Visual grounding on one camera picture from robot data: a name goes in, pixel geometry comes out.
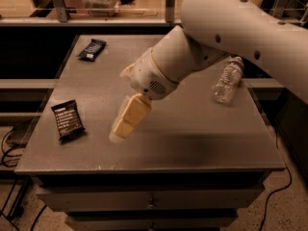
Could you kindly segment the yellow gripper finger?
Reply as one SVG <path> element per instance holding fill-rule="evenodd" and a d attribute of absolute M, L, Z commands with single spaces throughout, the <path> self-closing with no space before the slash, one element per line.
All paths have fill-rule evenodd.
<path fill-rule="evenodd" d="M 114 143 L 123 142 L 150 113 L 151 100 L 136 93 L 126 96 L 112 125 L 109 139 Z"/>
<path fill-rule="evenodd" d="M 130 79 L 131 78 L 131 73 L 132 70 L 134 68 L 134 64 L 129 64 L 127 67 L 125 67 L 121 73 L 120 73 L 120 77 L 123 79 Z"/>

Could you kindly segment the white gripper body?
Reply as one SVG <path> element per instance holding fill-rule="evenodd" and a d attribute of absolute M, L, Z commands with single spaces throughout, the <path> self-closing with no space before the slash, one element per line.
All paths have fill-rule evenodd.
<path fill-rule="evenodd" d="M 153 48 L 148 48 L 127 70 L 131 87 L 151 100 L 162 100 L 178 87 L 155 62 Z"/>

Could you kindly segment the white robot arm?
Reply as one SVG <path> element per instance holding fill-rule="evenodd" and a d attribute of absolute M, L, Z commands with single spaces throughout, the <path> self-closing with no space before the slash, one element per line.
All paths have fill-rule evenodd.
<path fill-rule="evenodd" d="M 257 65 L 302 101 L 308 101 L 308 30 L 264 13 L 250 0 L 183 0 L 181 24 L 121 72 L 136 91 L 123 100 L 110 132 L 124 141 L 151 111 L 151 102 L 175 91 L 190 74 L 223 58 L 214 99 L 228 104 L 244 73 Z"/>

